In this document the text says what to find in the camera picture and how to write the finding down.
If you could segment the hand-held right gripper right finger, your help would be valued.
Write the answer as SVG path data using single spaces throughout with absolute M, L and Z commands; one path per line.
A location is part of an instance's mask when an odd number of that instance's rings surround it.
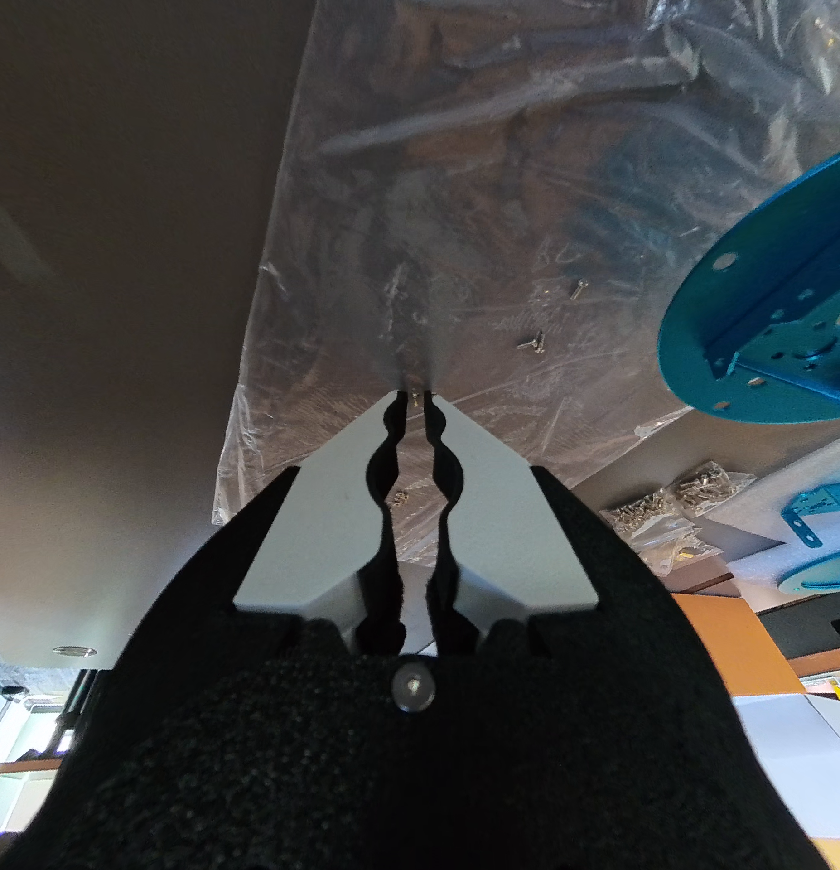
M 530 463 L 442 397 L 425 394 L 444 495 L 426 602 L 438 653 L 473 653 L 501 621 L 595 610 L 599 594 Z

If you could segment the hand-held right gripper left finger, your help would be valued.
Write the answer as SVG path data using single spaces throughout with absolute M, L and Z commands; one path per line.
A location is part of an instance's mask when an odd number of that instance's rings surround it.
M 306 457 L 233 598 L 243 614 L 325 619 L 351 652 L 371 606 L 360 571 L 384 541 L 384 510 L 369 469 L 390 430 L 385 414 L 402 391 L 371 408 Z

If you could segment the blue round metal plate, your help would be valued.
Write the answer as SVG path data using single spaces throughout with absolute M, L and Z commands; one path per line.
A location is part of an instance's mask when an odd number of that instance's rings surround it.
M 783 204 L 828 203 L 839 207 L 840 152 L 774 193 L 721 236 L 680 285 L 665 311 L 658 333 L 657 362 L 666 386 L 687 406 L 722 419 L 745 422 L 733 418 L 731 414 L 714 412 L 711 405 L 715 383 L 704 345 L 715 328 L 710 325 L 707 317 L 720 309 L 720 270 L 732 264 L 733 256 L 725 255 L 717 263 L 715 259 L 719 251 L 725 248 L 724 237 L 737 224 L 756 210 L 778 200 L 782 200 Z M 779 425 L 802 425 L 826 420 L 834 419 Z

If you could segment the blue perforated mounting bracket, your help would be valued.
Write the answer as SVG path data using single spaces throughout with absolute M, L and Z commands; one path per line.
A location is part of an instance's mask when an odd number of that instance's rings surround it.
M 714 412 L 767 425 L 840 418 L 840 206 L 775 201 L 725 237 L 705 340 Z

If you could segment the pile of small hardware bags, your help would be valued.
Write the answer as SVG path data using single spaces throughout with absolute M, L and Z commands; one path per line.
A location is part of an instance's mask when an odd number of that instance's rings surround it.
M 621 506 L 603 509 L 599 515 L 663 579 L 679 568 L 722 554 L 722 549 L 703 538 L 697 520 L 757 480 L 752 473 L 729 472 L 710 460 L 667 486 Z

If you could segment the orange cardboard box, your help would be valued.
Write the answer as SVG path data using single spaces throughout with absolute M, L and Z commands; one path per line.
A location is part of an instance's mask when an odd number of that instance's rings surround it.
M 785 806 L 812 839 L 840 841 L 840 701 L 806 692 L 745 601 L 672 597 L 718 669 Z

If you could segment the clear plastic bag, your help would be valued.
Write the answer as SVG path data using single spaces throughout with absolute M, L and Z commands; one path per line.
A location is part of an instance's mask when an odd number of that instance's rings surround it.
M 838 437 L 687 411 L 656 342 L 710 246 L 839 150 L 840 2 L 319 2 L 212 523 L 395 389 L 567 486 L 614 464 L 600 505 Z M 516 349 L 537 332 L 545 353 Z M 392 509 L 400 557 L 430 564 L 422 401 Z

